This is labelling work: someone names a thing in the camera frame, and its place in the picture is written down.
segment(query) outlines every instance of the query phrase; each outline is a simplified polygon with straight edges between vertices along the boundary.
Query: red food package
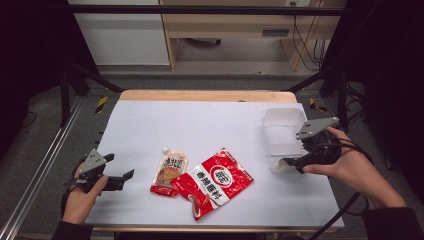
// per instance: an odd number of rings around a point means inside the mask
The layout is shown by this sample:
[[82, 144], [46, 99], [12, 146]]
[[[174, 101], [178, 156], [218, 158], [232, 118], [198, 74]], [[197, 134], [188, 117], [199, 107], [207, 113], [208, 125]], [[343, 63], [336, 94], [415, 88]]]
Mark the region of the red food package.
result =
[[253, 178], [225, 149], [171, 181], [181, 196], [192, 203], [193, 217], [222, 206], [253, 182]]

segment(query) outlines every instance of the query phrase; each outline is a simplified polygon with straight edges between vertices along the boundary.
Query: cabinet door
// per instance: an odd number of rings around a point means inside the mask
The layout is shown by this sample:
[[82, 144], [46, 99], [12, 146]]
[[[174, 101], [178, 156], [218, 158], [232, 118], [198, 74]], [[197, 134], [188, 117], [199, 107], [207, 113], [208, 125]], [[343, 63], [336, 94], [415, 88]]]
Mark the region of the cabinet door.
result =
[[[157, 0], [69, 0], [69, 4], [158, 5]], [[97, 65], [169, 65], [160, 14], [75, 14]]]

